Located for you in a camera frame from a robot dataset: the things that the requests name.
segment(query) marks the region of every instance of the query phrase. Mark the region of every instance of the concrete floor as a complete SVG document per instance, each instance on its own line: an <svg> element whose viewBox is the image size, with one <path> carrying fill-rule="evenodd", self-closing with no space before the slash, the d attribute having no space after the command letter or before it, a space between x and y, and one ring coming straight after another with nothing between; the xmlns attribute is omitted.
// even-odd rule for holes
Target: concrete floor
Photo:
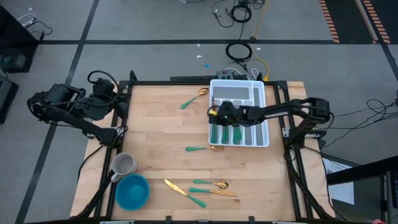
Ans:
<svg viewBox="0 0 398 224"><path fill-rule="evenodd" d="M94 0L0 0L14 16L30 12L52 27L46 40L80 40ZM88 40L184 40L237 39L241 25L220 27L210 14L214 0L181 5L177 0L99 0ZM221 22L229 24L221 2ZM253 12L243 32L250 37L260 10ZM37 26L32 30L42 30ZM258 39L331 40L317 0L270 2ZM92 70L105 70L117 80L128 79L134 70L139 80L168 80L171 76L213 75L225 67L241 68L225 55L225 44L84 45L76 71L71 64L77 45L41 45L29 73L11 74L19 86L6 123L0 126L0 216L2 223L14 223L42 152L49 126L38 122L26 108L26 99L37 91L64 83L72 74L72 85L90 89L86 82ZM257 54L271 67L271 80L303 81L308 96L330 101L334 114L366 108L369 99L392 103L397 80L379 45L255 45ZM398 57L398 46L389 46ZM256 60L248 63L265 72ZM371 113L337 118L335 127L353 127ZM353 131L324 152L358 164L395 156L398 119L390 119ZM342 135L331 130L325 140ZM45 160L25 222L68 218L76 190L79 165L86 138L79 130L57 128Z"/></svg>

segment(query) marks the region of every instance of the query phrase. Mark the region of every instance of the white mug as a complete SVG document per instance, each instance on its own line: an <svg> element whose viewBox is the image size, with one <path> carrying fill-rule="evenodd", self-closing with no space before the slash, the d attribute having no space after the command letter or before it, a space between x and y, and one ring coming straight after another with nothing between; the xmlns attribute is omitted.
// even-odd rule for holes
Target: white mug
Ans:
<svg viewBox="0 0 398 224"><path fill-rule="evenodd" d="M137 172L138 164L137 161L126 152L121 152L112 161L112 170L114 172L111 181L117 182L120 178L134 174Z"/></svg>

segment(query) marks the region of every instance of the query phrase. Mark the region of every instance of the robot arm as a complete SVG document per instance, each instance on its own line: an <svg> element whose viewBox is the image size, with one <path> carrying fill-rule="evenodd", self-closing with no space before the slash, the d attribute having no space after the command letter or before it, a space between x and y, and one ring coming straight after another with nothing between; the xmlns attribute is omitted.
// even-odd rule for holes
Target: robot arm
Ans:
<svg viewBox="0 0 398 224"><path fill-rule="evenodd" d="M317 124L325 124L333 114L329 110L329 102L320 98L307 98L304 100L291 100L278 105L266 106L239 106L235 108L231 102L224 102L218 107L218 111L209 108L208 116L210 124L222 126L245 127L261 124L270 118L286 115L296 115L303 118L297 127L284 130L287 144L292 147L303 147L305 136L308 134L316 138L322 138L326 131L313 130Z"/></svg>
<svg viewBox="0 0 398 224"><path fill-rule="evenodd" d="M91 81L89 75L88 81L93 84L93 93L89 97L84 97L86 90L83 88L54 84L49 91L35 93L28 99L29 110L40 121L45 123L63 121L81 129L86 136L94 135L103 146L116 147L119 144L119 134L116 129L100 128L84 118L101 120L113 109L120 117L127 116L127 105L123 103L124 95L119 93L118 86L118 92L115 93L114 84L109 80L98 78L97 81Z"/></svg>

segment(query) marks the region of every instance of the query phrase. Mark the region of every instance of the wooden tabletop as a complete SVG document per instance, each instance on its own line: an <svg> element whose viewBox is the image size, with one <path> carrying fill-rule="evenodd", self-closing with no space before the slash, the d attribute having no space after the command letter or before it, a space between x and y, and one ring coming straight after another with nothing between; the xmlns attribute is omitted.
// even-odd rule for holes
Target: wooden tabletop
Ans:
<svg viewBox="0 0 398 224"><path fill-rule="evenodd" d="M307 97L302 82L288 84L291 99ZM129 131L124 138L123 152L136 158L139 166L137 173L143 175L150 184L150 197L140 210L133 212L125 211L115 204L112 219L165 220L167 215L171 215L173 220L245 221L248 216L255 216L256 221L295 220L277 118L268 120L269 147L226 147L221 152L185 151L186 146L208 146L206 111L209 96L198 97L185 110L180 109L182 103L197 95L197 91L203 87L208 86L133 87L127 121ZM266 103L267 106L275 104L271 86L266 86ZM110 113L104 120L95 123L108 127L111 117ZM301 118L295 117L296 124L300 121ZM313 139L306 140L305 145L318 149ZM89 140L86 156L97 147L96 140ZM104 155L105 149L102 149L83 167L71 215L82 211L97 191ZM326 212L334 216L328 204L325 171L320 155L302 149L302 157L309 190ZM164 179L169 179L184 191L188 191L189 187L218 190L213 185L193 184L193 179L225 180L229 183L228 190L239 197L195 194L196 198L207 203L206 208L201 208L173 191L164 183ZM108 191L104 194L102 214L106 210ZM301 213L305 217L300 190L298 195Z"/></svg>

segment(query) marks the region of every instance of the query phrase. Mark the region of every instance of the gold knife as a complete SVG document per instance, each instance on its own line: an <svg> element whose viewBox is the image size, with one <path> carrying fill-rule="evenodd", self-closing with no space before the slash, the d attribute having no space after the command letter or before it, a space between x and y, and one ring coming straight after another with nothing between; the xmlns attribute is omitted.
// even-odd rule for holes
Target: gold knife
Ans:
<svg viewBox="0 0 398 224"><path fill-rule="evenodd" d="M170 181L168 181L167 179L164 179L164 182L171 187L173 190L175 190L176 192L179 192L182 195L187 196L189 199L193 200L195 203L197 203L199 206L201 206L202 208L206 208L206 203L202 202L201 200L192 197L191 195L185 193L183 190L181 190L179 187L177 187L176 185L174 185L173 183L171 183Z"/></svg>
<svg viewBox="0 0 398 224"><path fill-rule="evenodd" d="M224 196L231 196L231 197L237 197L236 193L230 192L227 190L206 190L206 189L198 189L194 187L189 188L190 193L213 193L213 194L218 194L218 195L224 195Z"/></svg>

